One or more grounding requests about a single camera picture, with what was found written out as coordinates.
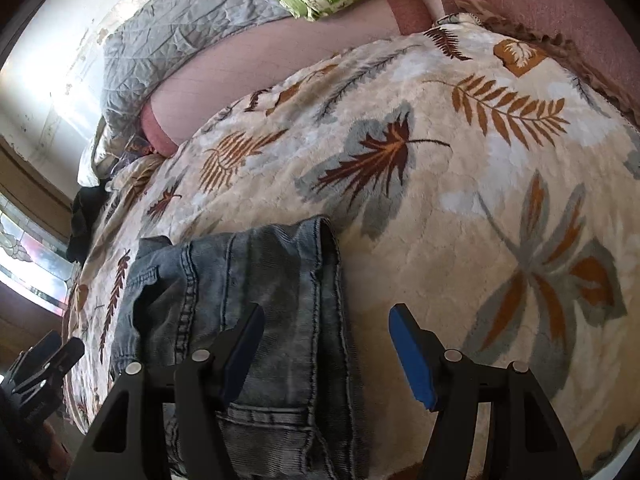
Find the black garment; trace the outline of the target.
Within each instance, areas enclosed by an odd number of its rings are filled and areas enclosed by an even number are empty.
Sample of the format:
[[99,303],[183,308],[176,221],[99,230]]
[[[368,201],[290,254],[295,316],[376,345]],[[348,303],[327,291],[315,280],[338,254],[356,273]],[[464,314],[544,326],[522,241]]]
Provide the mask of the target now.
[[83,186],[73,200],[70,237],[66,248],[66,259],[71,263],[86,262],[94,225],[110,197],[106,184],[107,180],[101,180],[98,186]]

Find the blue denim jeans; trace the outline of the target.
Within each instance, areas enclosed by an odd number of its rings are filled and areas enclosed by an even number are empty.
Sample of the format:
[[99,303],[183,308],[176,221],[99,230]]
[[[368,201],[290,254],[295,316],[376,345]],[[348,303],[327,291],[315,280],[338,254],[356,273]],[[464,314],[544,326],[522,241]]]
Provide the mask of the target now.
[[210,350],[250,311],[229,359],[219,425],[243,479],[361,479],[367,451],[342,285],[322,216],[181,244],[142,240],[127,274],[110,373]]

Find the grey quilted pillow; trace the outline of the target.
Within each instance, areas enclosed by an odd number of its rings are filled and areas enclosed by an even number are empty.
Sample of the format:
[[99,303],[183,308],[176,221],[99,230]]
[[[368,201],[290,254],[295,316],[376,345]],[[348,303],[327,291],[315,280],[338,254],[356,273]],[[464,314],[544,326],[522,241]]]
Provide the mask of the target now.
[[288,18],[278,0],[149,0],[104,42],[101,113],[124,145],[151,93],[204,49],[251,27]]

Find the stained glass wooden door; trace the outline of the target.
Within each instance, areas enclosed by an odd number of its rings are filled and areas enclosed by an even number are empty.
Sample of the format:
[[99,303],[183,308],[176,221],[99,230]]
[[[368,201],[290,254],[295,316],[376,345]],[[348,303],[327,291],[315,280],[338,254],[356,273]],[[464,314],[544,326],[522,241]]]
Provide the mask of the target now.
[[62,330],[73,266],[70,199],[1,142],[1,366]]

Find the small colourful packet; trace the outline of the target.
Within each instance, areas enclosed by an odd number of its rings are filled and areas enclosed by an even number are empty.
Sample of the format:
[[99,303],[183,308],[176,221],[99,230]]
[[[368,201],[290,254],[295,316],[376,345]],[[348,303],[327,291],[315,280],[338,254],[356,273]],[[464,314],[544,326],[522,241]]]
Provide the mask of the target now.
[[127,166],[137,160],[155,152],[153,145],[146,138],[144,133],[137,133],[127,142],[122,156],[119,157],[119,163]]

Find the cream white pillow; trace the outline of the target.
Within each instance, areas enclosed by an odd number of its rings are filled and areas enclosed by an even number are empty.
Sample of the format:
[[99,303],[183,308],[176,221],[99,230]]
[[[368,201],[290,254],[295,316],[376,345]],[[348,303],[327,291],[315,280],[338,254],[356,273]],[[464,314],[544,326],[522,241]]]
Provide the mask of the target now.
[[81,153],[77,183],[83,188],[94,188],[101,181],[110,180],[124,148],[125,140],[101,117],[96,133]]

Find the leaf-patterned beige blanket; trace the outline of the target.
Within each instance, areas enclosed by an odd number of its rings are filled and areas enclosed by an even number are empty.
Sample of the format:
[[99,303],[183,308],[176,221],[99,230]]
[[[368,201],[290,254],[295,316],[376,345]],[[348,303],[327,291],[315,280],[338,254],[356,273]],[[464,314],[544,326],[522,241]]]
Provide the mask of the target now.
[[142,240],[317,216],[341,256],[361,479],[411,476],[435,422],[390,339],[395,304],[477,363],[526,363],[584,478],[639,428],[638,128],[554,58],[472,15],[244,96],[107,189],[64,322],[85,346],[64,384],[81,431],[119,376],[111,345]]

